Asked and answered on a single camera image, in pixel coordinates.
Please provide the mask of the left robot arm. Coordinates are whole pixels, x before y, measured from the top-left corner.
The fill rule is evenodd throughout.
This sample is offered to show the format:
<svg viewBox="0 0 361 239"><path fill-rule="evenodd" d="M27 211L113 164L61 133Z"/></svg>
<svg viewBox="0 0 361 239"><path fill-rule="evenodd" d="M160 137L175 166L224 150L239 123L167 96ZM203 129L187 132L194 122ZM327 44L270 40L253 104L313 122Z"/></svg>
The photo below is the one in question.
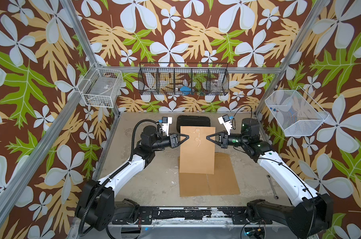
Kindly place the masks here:
<svg viewBox="0 0 361 239"><path fill-rule="evenodd" d="M181 133L170 133L171 117L159 121L139 121L132 134L130 157L117 169L98 180L90 180L83 187L75 216L80 219L78 235L88 234L92 229L108 230L113 221L122 220L129 224L139 219L138 203L124 199L116 202L119 191L154 159L157 151L167 147L177 148L189 139Z"/></svg>

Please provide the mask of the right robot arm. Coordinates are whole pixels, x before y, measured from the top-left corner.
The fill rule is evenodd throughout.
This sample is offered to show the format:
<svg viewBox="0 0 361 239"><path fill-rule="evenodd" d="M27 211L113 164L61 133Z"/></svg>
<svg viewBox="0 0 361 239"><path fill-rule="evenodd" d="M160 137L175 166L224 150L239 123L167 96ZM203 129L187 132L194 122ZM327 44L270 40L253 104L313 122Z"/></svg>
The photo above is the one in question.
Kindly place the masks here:
<svg viewBox="0 0 361 239"><path fill-rule="evenodd" d="M251 118L242 120L240 133L233 133L234 118L219 117L225 130L208 135L207 140L221 148L239 147L254 162L263 167L281 186L291 205L283 206L263 199L247 203L245 217L250 222L274 221L285 226L300 239L307 239L332 225L333 199L321 194L293 172L274 151L272 146L260 139L260 124Z"/></svg>

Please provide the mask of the brown file bag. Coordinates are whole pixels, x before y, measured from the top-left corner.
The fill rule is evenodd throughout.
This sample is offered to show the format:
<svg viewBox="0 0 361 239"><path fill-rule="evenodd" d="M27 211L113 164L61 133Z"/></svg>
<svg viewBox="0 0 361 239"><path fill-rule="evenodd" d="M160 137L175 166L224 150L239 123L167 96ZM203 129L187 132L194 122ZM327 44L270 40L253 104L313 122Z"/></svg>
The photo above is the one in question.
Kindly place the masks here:
<svg viewBox="0 0 361 239"><path fill-rule="evenodd" d="M212 196L240 194L229 154L215 153L214 174L207 174L207 181Z"/></svg>
<svg viewBox="0 0 361 239"><path fill-rule="evenodd" d="M196 197L210 195L207 174L181 173L179 166L180 197Z"/></svg>
<svg viewBox="0 0 361 239"><path fill-rule="evenodd" d="M180 133L189 136L180 146L179 172L214 174L215 144L207 140L215 127L181 126Z"/></svg>

